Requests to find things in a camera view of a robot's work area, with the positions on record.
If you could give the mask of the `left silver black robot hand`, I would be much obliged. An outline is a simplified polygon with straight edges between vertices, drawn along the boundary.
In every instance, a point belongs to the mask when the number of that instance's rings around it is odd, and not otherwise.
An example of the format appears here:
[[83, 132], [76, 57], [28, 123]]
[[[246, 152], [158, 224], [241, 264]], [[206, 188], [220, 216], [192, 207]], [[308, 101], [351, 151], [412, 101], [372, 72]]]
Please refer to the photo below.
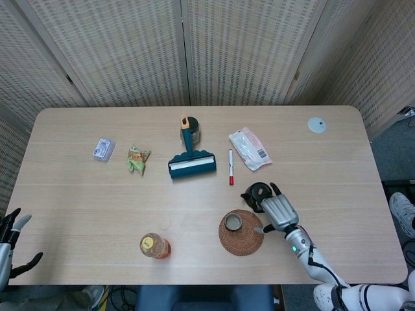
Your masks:
[[21, 209], [17, 208], [1, 218], [1, 291], [8, 286], [10, 279], [15, 279], [17, 276], [33, 269], [43, 257], [43, 252], [39, 252], [30, 262], [17, 268], [12, 267], [14, 249], [21, 230], [32, 218], [31, 214], [26, 214], [16, 221], [20, 212]]

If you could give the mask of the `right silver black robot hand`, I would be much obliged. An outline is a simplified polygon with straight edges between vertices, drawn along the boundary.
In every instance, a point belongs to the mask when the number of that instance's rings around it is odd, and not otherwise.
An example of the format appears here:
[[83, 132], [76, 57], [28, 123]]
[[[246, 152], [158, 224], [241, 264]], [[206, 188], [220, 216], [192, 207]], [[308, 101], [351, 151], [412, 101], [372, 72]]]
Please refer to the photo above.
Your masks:
[[271, 182], [270, 187], [275, 195], [263, 198], [256, 203], [257, 207], [266, 214], [270, 224], [265, 227], [255, 227], [254, 231], [262, 235], [271, 231], [279, 231], [287, 236], [298, 228], [298, 213], [275, 183]]

